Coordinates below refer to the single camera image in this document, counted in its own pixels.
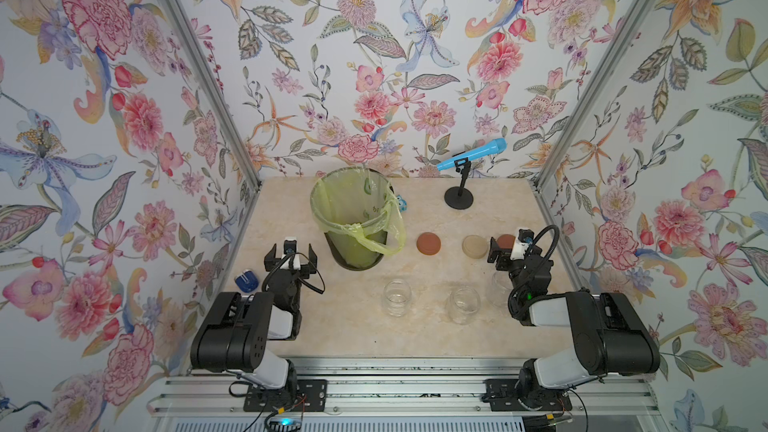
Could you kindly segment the clear plastic rice jar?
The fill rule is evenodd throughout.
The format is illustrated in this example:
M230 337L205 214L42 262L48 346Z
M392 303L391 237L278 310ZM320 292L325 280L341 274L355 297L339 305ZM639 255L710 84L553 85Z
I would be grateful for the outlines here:
M481 308L481 299L478 292L468 286L454 289L446 303L449 319L459 325L470 323Z

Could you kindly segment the rice jar beige lid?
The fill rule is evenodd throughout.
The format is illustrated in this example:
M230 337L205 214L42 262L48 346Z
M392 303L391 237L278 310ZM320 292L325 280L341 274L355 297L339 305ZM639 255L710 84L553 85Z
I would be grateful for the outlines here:
M495 272L486 290L487 300L495 307L506 307L513 290L513 284L506 272Z

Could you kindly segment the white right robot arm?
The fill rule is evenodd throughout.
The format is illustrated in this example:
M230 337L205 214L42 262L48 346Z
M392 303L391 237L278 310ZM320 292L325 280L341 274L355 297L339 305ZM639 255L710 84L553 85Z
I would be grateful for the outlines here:
M569 349L530 359L519 372L515 396L530 403L610 374L652 374L661 363L658 346L625 294L549 291L559 238L560 229L548 225L538 233L521 229L508 247L495 238L489 244L487 262L512 284L510 316L524 326L561 327L571 334Z

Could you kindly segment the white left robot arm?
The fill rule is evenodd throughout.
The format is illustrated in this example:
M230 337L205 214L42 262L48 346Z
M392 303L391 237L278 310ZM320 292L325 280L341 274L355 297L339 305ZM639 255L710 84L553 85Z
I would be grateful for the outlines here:
M268 343L296 339L302 290L322 294L325 287L309 283L319 273L317 255L312 248L299 252L294 239L284 241L281 256L273 247L264 263L267 276L260 292L217 295L193 339L190 362L195 369L229 374L264 391L295 393L295 367L271 352Z

